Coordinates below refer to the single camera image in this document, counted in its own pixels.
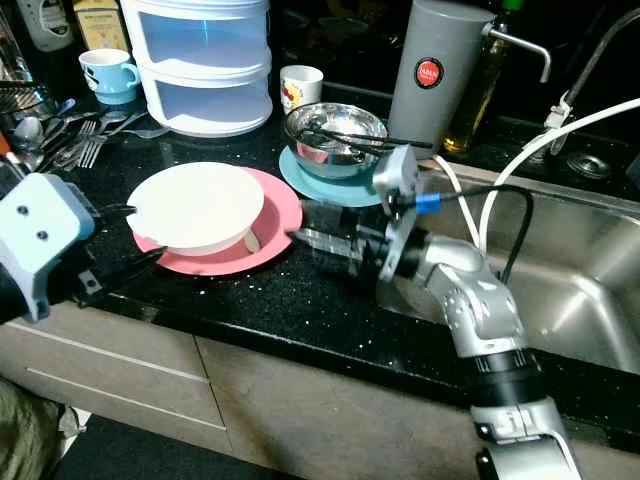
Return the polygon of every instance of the red logo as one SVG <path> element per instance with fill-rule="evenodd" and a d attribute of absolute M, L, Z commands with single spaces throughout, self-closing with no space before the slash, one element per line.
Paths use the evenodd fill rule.
<path fill-rule="evenodd" d="M 420 88 L 435 87 L 442 76 L 442 64 L 435 58 L 423 58 L 416 64 L 416 83 Z"/>

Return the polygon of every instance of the faucet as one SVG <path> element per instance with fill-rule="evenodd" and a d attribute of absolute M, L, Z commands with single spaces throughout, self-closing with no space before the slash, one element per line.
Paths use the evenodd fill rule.
<path fill-rule="evenodd" d="M 611 42 L 613 37 L 615 37 L 620 30 L 622 30 L 624 27 L 638 18 L 640 18 L 640 8 L 634 8 L 633 10 L 625 13 L 622 17 L 616 20 L 616 22 L 611 25 L 611 27 L 609 27 L 609 29 L 600 39 L 600 42 L 596 46 L 593 54 L 591 54 L 591 58 L 589 58 L 587 65 L 578 76 L 578 79 L 571 86 L 571 88 L 569 88 L 569 90 L 560 97 L 558 105 L 554 105 L 553 107 L 551 107 L 551 112 L 544 122 L 546 131 L 562 127 L 564 122 L 569 117 L 569 114 L 571 113 L 571 110 L 573 108 L 572 106 L 576 100 L 576 97 L 580 93 L 580 90 L 582 90 L 582 87 L 587 81 L 587 78 L 589 78 L 589 75 L 595 68 L 598 60 L 600 60 L 600 57 L 604 53 L 607 45 L 609 45 L 609 42 Z M 547 152 L 550 152 L 551 155 L 557 155 L 558 153 L 560 153 L 560 150 L 562 150 L 566 138 L 567 136 L 565 135 L 553 141 L 550 145 L 541 148 L 531 156 L 530 160 L 534 163 L 540 163 L 544 160 Z"/>

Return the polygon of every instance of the pink plate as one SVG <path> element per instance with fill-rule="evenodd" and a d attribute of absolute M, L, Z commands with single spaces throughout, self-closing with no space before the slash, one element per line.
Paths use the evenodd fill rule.
<path fill-rule="evenodd" d="M 279 178 L 253 168 L 244 168 L 262 185 L 264 206 L 254 222 L 253 232 L 262 248 L 249 253 L 240 240 L 222 252 L 201 257 L 186 257 L 172 252 L 165 253 L 158 264 L 174 272 L 189 275 L 230 275 L 257 267 L 281 253 L 291 243 L 286 232 L 293 232 L 302 225 L 302 207 L 297 195 Z M 138 248 L 143 252 L 156 248 L 150 240 L 133 234 Z"/>

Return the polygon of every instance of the wire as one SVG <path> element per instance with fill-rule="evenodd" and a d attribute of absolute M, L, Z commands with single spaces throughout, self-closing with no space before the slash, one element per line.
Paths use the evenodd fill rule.
<path fill-rule="evenodd" d="M 522 248 L 524 239 L 527 236 L 527 232 L 529 231 L 529 226 L 531 225 L 531 218 L 533 217 L 533 195 L 531 194 L 531 192 L 525 188 L 517 187 L 515 185 L 490 185 L 488 187 L 470 188 L 468 190 L 463 190 L 462 192 L 443 194 L 441 196 L 441 199 L 442 201 L 453 200 L 455 198 L 460 198 L 462 195 L 464 195 L 465 197 L 472 197 L 475 195 L 484 195 L 487 193 L 490 194 L 491 192 L 494 192 L 496 190 L 517 193 L 518 195 L 521 195 L 526 202 L 524 215 L 522 217 L 522 223 L 520 224 L 520 230 L 518 230 L 518 235 L 513 242 L 513 247 L 511 247 L 511 252 L 509 253 L 509 257 L 507 258 L 507 263 L 505 264 L 504 269 L 502 270 L 502 274 L 500 275 L 500 280 L 502 281 L 502 283 L 506 284 L 509 281 L 513 264 L 518 258 L 518 254 L 520 253 L 520 249 Z"/>
<path fill-rule="evenodd" d="M 505 167 L 505 169 L 500 172 L 500 175 L 498 175 L 498 178 L 494 182 L 494 186 L 503 185 L 507 178 L 509 178 L 509 176 L 515 171 L 516 168 L 518 168 L 522 164 L 522 162 L 524 162 L 540 148 L 544 147 L 548 143 L 553 142 L 556 138 L 562 137 L 563 135 L 573 132 L 574 130 L 582 128 L 586 125 L 590 125 L 591 123 L 595 123 L 613 115 L 617 115 L 618 113 L 626 112 L 627 110 L 632 110 L 638 107 L 640 107 L 640 98 L 636 98 L 609 108 L 605 108 L 604 110 L 592 113 L 591 115 L 581 118 L 580 120 L 576 120 L 575 122 L 569 123 L 555 130 L 550 130 L 543 135 L 540 135 L 539 137 L 535 138 L 527 145 L 525 145 L 522 149 L 522 152 L 520 152 Z M 480 214 L 480 250 L 482 250 L 482 252 L 485 254 L 487 252 L 487 231 L 489 228 L 489 216 L 491 215 L 491 210 L 496 200 L 496 196 L 496 192 L 491 192 L 489 194 L 482 207 L 482 213 Z"/>
<path fill-rule="evenodd" d="M 432 158 L 433 161 L 436 162 L 438 166 L 444 171 L 447 177 L 449 177 L 449 181 L 451 182 L 453 190 L 457 193 L 462 192 L 462 186 L 460 185 L 458 176 L 456 175 L 456 172 L 453 171 L 453 168 L 451 168 L 451 165 L 449 165 L 449 163 L 438 154 L 434 154 Z M 467 223 L 467 228 L 469 229 L 471 240 L 473 240 L 473 244 L 476 246 L 476 248 L 480 248 L 480 234 L 478 233 L 478 227 L 476 226 L 476 223 L 473 220 L 473 216 L 471 215 L 471 210 L 469 210 L 469 204 L 467 203 L 467 200 L 464 198 L 464 196 L 458 197 L 458 203 L 460 204 L 460 210 L 462 210 L 462 216 Z"/>
<path fill-rule="evenodd" d="M 461 192 L 455 193 L 431 193 L 427 195 L 418 195 L 414 199 L 407 199 L 405 197 L 404 199 L 398 199 L 397 204 L 404 207 L 415 205 L 419 213 L 432 212 L 438 211 L 440 208 L 440 203 L 443 201 L 458 199 L 462 196 L 472 197 L 475 195 L 484 195 L 493 192 L 494 190 L 517 193 L 521 195 L 526 201 L 526 208 L 524 216 L 522 217 L 520 230 L 518 231 L 518 235 L 513 242 L 513 247 L 511 248 L 511 252 L 509 253 L 509 256 L 507 258 L 507 263 L 505 264 L 502 275 L 500 276 L 502 282 L 506 284 L 509 281 L 509 277 L 511 276 L 511 269 L 513 268 L 513 264 L 518 258 L 518 254 L 520 253 L 520 249 L 522 248 L 522 244 L 524 243 L 524 238 L 527 235 L 529 226 L 531 225 L 531 218 L 533 217 L 533 195 L 531 194 L 531 192 L 515 185 L 490 185 L 487 187 L 470 188 L 468 190 L 463 190 Z"/>

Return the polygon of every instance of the glass bottle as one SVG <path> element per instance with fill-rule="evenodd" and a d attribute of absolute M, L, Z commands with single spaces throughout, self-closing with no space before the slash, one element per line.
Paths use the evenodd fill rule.
<path fill-rule="evenodd" d="M 498 15 L 495 28 L 507 33 L 513 15 L 520 10 L 523 3 L 524 0 L 504 0 L 503 12 Z M 463 153 L 471 147 L 473 136 L 498 82 L 507 49 L 508 43 L 504 40 L 493 37 L 487 37 L 485 40 L 443 141 L 443 146 L 448 152 Z"/>

